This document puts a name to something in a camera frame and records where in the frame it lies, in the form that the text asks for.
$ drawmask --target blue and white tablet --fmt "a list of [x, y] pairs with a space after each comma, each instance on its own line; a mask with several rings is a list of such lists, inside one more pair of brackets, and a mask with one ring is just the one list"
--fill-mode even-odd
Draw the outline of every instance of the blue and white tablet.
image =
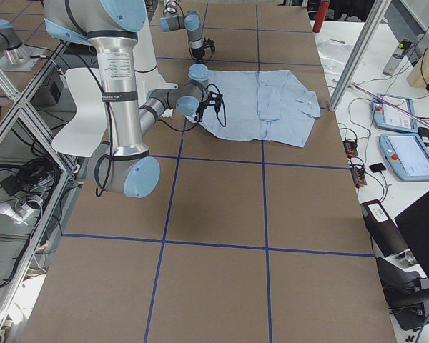
[[429, 151], [417, 134], [381, 134], [386, 161], [403, 181], [429, 181]]
[[[413, 103], [411, 99], [403, 98], [401, 96], [390, 95], [390, 94], [376, 94], [384, 98], [384, 100], [391, 104], [404, 109], [411, 114], [415, 115]], [[394, 107], [384, 104], [379, 99], [374, 99], [372, 103], [373, 120], [375, 125], [384, 130], [396, 131], [396, 132], [407, 132], [416, 134], [418, 132], [418, 124], [416, 120], [404, 115], [404, 113], [398, 111]]]

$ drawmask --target table surface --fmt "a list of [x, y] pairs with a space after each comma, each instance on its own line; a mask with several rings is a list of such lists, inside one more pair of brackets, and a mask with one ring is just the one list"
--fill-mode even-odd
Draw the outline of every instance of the table surface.
[[[350, 50], [350, 47], [354, 46], [359, 33], [363, 27], [362, 23], [337, 23], [326, 21], [324, 26], [319, 34], [315, 35], [315, 40], [317, 44], [321, 44], [330, 39], [336, 39], [338, 41], [344, 41], [347, 44], [347, 50]], [[380, 24], [378, 30], [376, 31], [371, 44], [369, 45], [365, 55], [360, 63], [358, 69], [355, 72], [353, 81], [356, 83], [361, 83], [364, 80], [371, 79], [383, 79], [372, 82], [366, 82], [362, 85], [363, 88], [367, 89], [372, 93], [385, 93], [388, 90], [389, 94], [394, 94], [398, 96], [404, 96], [413, 99], [413, 107], [415, 109], [416, 116], [429, 117], [429, 93], [425, 89], [411, 87], [407, 82], [407, 76], [412, 70], [412, 66], [407, 59], [401, 63], [395, 73], [404, 71], [402, 74], [399, 74], [394, 78], [388, 79], [387, 76], [382, 74], [383, 67], [386, 65], [390, 55], [397, 45], [397, 40], [395, 39], [392, 31], [390, 30], [387, 24]], [[334, 86], [334, 78], [337, 78], [331, 71], [325, 73], [327, 84]], [[357, 132], [359, 137], [366, 136], [368, 132], [365, 129], [362, 129], [352, 122], [350, 122], [350, 113], [348, 107], [351, 101], [355, 98], [362, 97], [368, 98], [366, 94], [358, 91], [356, 89], [348, 90], [342, 101], [340, 102], [339, 107], [337, 108], [337, 120], [342, 124], [340, 127], [348, 127]], [[354, 101], [350, 107], [351, 119], [365, 127], [370, 127], [372, 121], [372, 111], [370, 101], [357, 100]], [[378, 129], [373, 124], [370, 128], [372, 135], [370, 137], [370, 143], [365, 148], [367, 142], [366, 139], [359, 141], [358, 143], [358, 153], [366, 165], [375, 164], [382, 162], [388, 169], [383, 172], [387, 182], [390, 184], [388, 187], [388, 196], [383, 202], [383, 206], [388, 211], [388, 214], [394, 219], [401, 211], [406, 209], [411, 205], [416, 199], [421, 197], [424, 193], [429, 190], [429, 182], [402, 182], [396, 175], [390, 170], [388, 163], [385, 161], [383, 153], [380, 150], [378, 143], [378, 136], [380, 134], [388, 133], [390, 131], [385, 131]], [[353, 135], [350, 133], [347, 134], [348, 138], [352, 138]], [[379, 199], [382, 194], [382, 189], [380, 185], [372, 179], [372, 177], [367, 176], [366, 187], [361, 187], [358, 199], [360, 203], [372, 200]], [[397, 262], [397, 259], [392, 256], [388, 257], [387, 260], [397, 267], [400, 265]], [[404, 269], [407, 272], [417, 271], [421, 275], [425, 276], [423, 270], [419, 267], [411, 267]], [[404, 332], [397, 324], [395, 319], [393, 319], [394, 330], [398, 342], [403, 342], [409, 335], [416, 335], [413, 331]], [[421, 343], [429, 343], [429, 326], [423, 332], [422, 337], [420, 338]]]
[[[305, 9], [189, 8], [216, 42], [209, 68], [291, 70], [329, 99]], [[186, 34], [157, 17], [159, 71], [182, 84]], [[23, 343], [395, 341], [333, 113], [304, 149], [161, 123], [144, 141], [157, 188], [97, 199], [85, 183]]]

